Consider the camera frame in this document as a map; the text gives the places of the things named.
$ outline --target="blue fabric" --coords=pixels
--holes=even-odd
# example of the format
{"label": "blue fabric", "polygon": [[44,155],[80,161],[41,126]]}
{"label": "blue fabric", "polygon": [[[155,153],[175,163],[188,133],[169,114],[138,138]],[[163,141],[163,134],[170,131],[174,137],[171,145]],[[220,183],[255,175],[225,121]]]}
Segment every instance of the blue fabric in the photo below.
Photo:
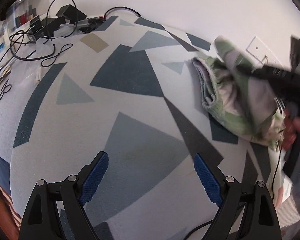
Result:
{"label": "blue fabric", "polygon": [[221,206],[223,200],[221,197],[221,189],[219,183],[216,181],[209,168],[202,160],[199,154],[194,157],[194,169],[197,172],[199,179],[207,192],[207,195],[212,203]]}
{"label": "blue fabric", "polygon": [[10,164],[0,157],[0,186],[11,195]]}
{"label": "blue fabric", "polygon": [[109,156],[104,153],[82,185],[82,193],[79,199],[82,206],[92,200],[103,176],[106,173],[106,170],[108,169],[108,166]]}

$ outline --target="green patterned cloth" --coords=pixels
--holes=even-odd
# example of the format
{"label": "green patterned cloth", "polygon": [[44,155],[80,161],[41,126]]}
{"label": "green patterned cloth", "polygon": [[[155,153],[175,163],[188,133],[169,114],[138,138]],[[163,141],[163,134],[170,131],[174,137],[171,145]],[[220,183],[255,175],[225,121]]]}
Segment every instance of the green patterned cloth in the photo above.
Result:
{"label": "green patterned cloth", "polygon": [[202,88],[202,106],[239,137],[278,150],[283,139],[283,116],[267,81],[238,73],[238,64],[252,63],[229,41],[214,41],[223,60],[207,55],[192,59]]}

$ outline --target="wall plate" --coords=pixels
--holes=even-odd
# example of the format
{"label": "wall plate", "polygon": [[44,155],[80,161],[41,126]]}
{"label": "wall plate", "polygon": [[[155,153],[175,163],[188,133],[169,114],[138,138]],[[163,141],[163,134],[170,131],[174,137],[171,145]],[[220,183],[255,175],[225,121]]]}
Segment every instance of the wall plate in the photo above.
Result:
{"label": "wall plate", "polygon": [[281,65],[271,50],[257,36],[252,39],[246,51],[264,65]]}

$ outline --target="cord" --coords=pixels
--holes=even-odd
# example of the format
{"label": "cord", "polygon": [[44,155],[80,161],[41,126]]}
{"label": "cord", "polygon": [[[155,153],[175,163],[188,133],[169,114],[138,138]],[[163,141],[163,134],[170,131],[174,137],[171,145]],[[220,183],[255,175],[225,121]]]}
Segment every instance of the cord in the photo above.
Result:
{"label": "cord", "polygon": [[[46,26],[48,26],[48,15],[49,15],[50,8],[51,8],[51,6],[53,5],[53,3],[54,3],[55,1],[56,1],[56,0],[53,0],[52,3],[50,4],[49,8],[48,8],[47,15],[46,15]],[[75,4],[74,0],[71,0],[71,1],[73,2],[74,7],[77,9],[77,5]],[[75,26],[74,26],[73,31],[72,31],[69,35],[62,36],[63,38],[67,38],[67,37],[71,36],[71,35],[76,31],[76,29],[77,29],[77,27],[78,27],[78,10],[76,10],[76,13],[77,13],[77,21],[76,21],[76,23],[75,23]],[[13,55],[13,57],[15,57],[16,59],[19,59],[19,60],[22,60],[22,61],[37,61],[37,60],[42,60],[41,66],[42,66],[42,67],[49,67],[49,66],[53,65],[53,63],[57,60],[58,56],[60,56],[60,54],[61,54],[62,52],[64,52],[64,51],[70,49],[70,48],[73,46],[72,43],[68,43],[68,44],[64,45],[64,46],[61,48],[61,51],[60,51],[57,55],[54,56],[54,54],[55,54],[55,52],[56,52],[56,46],[55,46],[55,44],[53,44],[53,52],[52,52],[51,54],[49,54],[49,55],[46,55],[46,56],[43,56],[43,57],[37,57],[37,58],[29,58],[29,57],[35,52],[35,51],[34,51],[34,52],[32,52],[30,55],[28,55],[27,57],[21,58],[21,57],[19,57],[19,56],[16,55],[17,52],[14,53],[14,52],[12,51],[12,47],[18,42],[18,40],[19,40],[21,37],[19,37],[16,41],[14,41],[13,38],[14,38],[15,36],[17,36],[17,35],[22,35],[22,37],[24,37],[24,35],[31,35],[31,36],[34,36],[33,34],[28,33],[28,31],[29,31],[29,30],[27,30],[27,32],[24,32],[24,31],[18,31],[18,32],[16,32],[15,34],[13,34],[13,35],[11,35],[11,36],[9,37],[9,39],[10,39],[10,51],[11,51],[11,54]],[[56,39],[56,38],[54,38],[54,37],[51,37],[48,28],[47,28],[47,33],[48,33],[48,37],[43,37],[44,39],[51,40],[51,41],[52,41],[53,39]],[[23,42],[23,38],[22,38],[22,42],[19,42],[19,43],[25,44],[25,45],[26,45],[26,44],[29,44],[29,43],[32,43],[32,42],[25,43],[25,42]],[[44,64],[43,64],[43,62],[44,62],[45,60],[52,59],[52,58],[54,58],[54,57],[55,57],[55,59],[54,59],[54,61],[53,61],[53,63],[52,63],[51,65],[44,65]]]}
{"label": "cord", "polygon": [[[48,26],[48,15],[49,15],[50,8],[51,8],[52,4],[53,4],[55,1],[56,1],[56,0],[53,0],[52,3],[50,4],[49,8],[48,8],[47,15],[46,15],[46,26]],[[71,0],[71,1],[73,2],[73,5],[74,5],[74,7],[75,7],[75,9],[76,9],[76,13],[77,13],[77,21],[75,22],[75,26],[74,26],[73,31],[72,31],[69,35],[62,36],[63,38],[70,37],[70,36],[75,32],[75,30],[76,30],[77,27],[78,27],[78,20],[79,20],[79,17],[78,17],[78,9],[77,9],[77,6],[76,6],[74,0]],[[51,37],[48,28],[47,28],[47,33],[48,33],[48,38],[49,38],[50,40],[56,39],[56,38]]]}
{"label": "cord", "polygon": [[[73,46],[72,43],[69,43],[69,44],[64,45],[64,46],[61,48],[60,52],[59,52],[57,55],[52,56],[52,57],[49,57],[49,58],[46,58],[46,59],[44,59],[43,61],[41,61],[41,66],[42,66],[42,67],[50,67],[50,66],[52,66],[52,65],[56,62],[56,60],[57,60],[57,58],[60,56],[60,54],[61,54],[62,52],[65,52],[66,50],[70,49],[72,46]],[[52,59],[52,58],[55,58],[55,59],[54,59],[54,61],[53,61],[51,64],[49,64],[49,65],[44,65],[44,64],[43,64],[44,61],[49,60],[49,59]]]}
{"label": "cord", "polygon": [[[246,205],[246,203],[243,203],[242,205],[238,206],[238,209],[243,208]],[[208,222],[203,223],[202,225],[197,226],[196,228],[192,229],[183,240],[187,240],[194,232],[198,231],[200,228],[203,228],[207,225],[210,225],[213,222],[213,220],[210,220]]]}
{"label": "cord", "polygon": [[[20,46],[19,46],[19,48],[16,50],[16,53],[17,53],[17,52],[19,51],[19,49],[21,48],[21,45],[24,44],[23,40],[24,40],[24,36],[22,36],[22,42],[19,42]],[[11,50],[11,47],[10,47],[10,49],[7,49],[7,51],[5,52],[5,54],[3,54],[2,58],[0,59],[0,64],[1,64],[2,60],[4,59],[4,57],[7,55],[7,53],[8,53],[10,50]],[[11,61],[13,58],[14,58],[14,57],[12,56],[9,60],[7,60],[7,62],[3,65],[3,67],[0,68],[0,72],[1,72],[2,69],[4,69],[4,68],[10,63],[10,61]],[[8,76],[9,74],[10,74],[10,71],[7,72],[7,73],[6,73],[5,75],[3,75],[2,77],[0,77],[0,80],[4,79],[4,78],[5,78],[6,76]]]}
{"label": "cord", "polygon": [[106,13],[105,13],[105,15],[104,15],[104,20],[106,20],[107,19],[107,14],[109,13],[109,12],[111,12],[111,11],[113,11],[113,10],[120,10],[120,9],[125,9],[125,10],[128,10],[128,11],[131,11],[131,12],[134,12],[137,16],[139,16],[139,17],[141,17],[141,15],[140,15],[140,13],[138,13],[137,11],[135,11],[134,9],[131,9],[131,8],[129,8],[129,7],[125,7],[125,6],[117,6],[117,7],[113,7],[113,8],[111,8],[111,9],[109,9],[109,10],[107,10],[106,11]]}
{"label": "cord", "polygon": [[9,81],[9,79],[3,84],[2,88],[1,88],[0,100],[3,98],[4,94],[8,93],[12,88],[11,84],[8,85],[8,81]]}
{"label": "cord", "polygon": [[97,22],[94,21],[94,24],[89,23],[87,27],[80,28],[79,30],[82,31],[84,34],[92,32],[97,27]]}
{"label": "cord", "polygon": [[[13,40],[13,38],[16,36],[16,35],[22,35],[20,36],[16,41]],[[18,31],[16,32],[15,34],[11,35],[9,37],[12,38],[11,42],[10,42],[10,51],[11,51],[11,54],[13,55],[13,57],[15,57],[16,59],[19,59],[19,60],[22,60],[22,61],[37,61],[37,60],[42,60],[42,59],[46,59],[46,58],[49,58],[51,56],[53,56],[56,52],[56,46],[53,44],[53,52],[47,56],[43,56],[43,57],[36,57],[36,58],[21,58],[19,56],[16,55],[17,51],[16,52],[13,52],[12,51],[12,48],[13,46],[16,44],[16,42],[22,37],[22,41],[24,39],[24,36],[25,35],[31,35],[31,36],[34,36],[33,34],[29,34],[29,33],[25,33],[24,31]]]}
{"label": "cord", "polygon": [[274,190],[273,190],[273,187],[274,187],[274,179],[275,179],[275,176],[277,175],[277,171],[278,171],[278,167],[279,167],[279,163],[280,163],[280,159],[281,159],[281,151],[282,151],[282,147],[280,148],[280,153],[279,153],[279,159],[278,159],[278,163],[277,163],[277,168],[275,169],[274,176],[273,176],[273,180],[272,180],[272,186],[271,186],[271,190],[272,190],[272,201],[274,200]]}

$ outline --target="red striped fabric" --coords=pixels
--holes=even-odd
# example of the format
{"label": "red striped fabric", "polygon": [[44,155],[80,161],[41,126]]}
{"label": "red striped fabric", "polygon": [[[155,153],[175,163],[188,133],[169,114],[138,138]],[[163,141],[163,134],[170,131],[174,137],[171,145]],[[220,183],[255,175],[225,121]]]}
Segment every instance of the red striped fabric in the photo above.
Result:
{"label": "red striped fabric", "polygon": [[1,186],[0,186],[0,190],[2,191],[2,195],[5,198],[5,202],[11,211],[14,222],[17,225],[18,229],[20,230],[22,218],[19,216],[19,214],[14,209],[11,196],[8,193],[6,193],[5,190]]}

